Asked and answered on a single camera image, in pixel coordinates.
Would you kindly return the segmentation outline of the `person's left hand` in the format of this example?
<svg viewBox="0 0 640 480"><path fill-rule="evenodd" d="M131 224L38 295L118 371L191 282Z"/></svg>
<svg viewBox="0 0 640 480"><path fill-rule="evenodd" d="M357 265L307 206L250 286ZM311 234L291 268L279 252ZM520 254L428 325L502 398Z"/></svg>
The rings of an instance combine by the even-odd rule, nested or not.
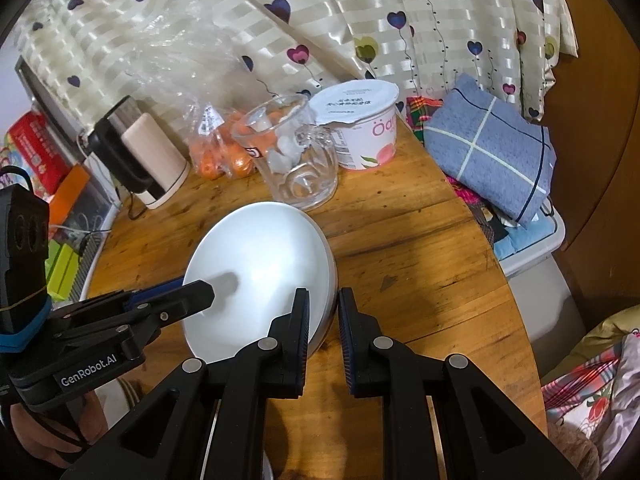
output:
<svg viewBox="0 0 640 480"><path fill-rule="evenodd" d="M10 407L10 419L18 442L38 460L45 460L58 468L68 468L70 464L63 460L62 455L80 452L79 446L51 434L20 404ZM88 445L96 444L107 433L106 418L94 391L84 395L84 409L79 416L78 427Z"/></svg>

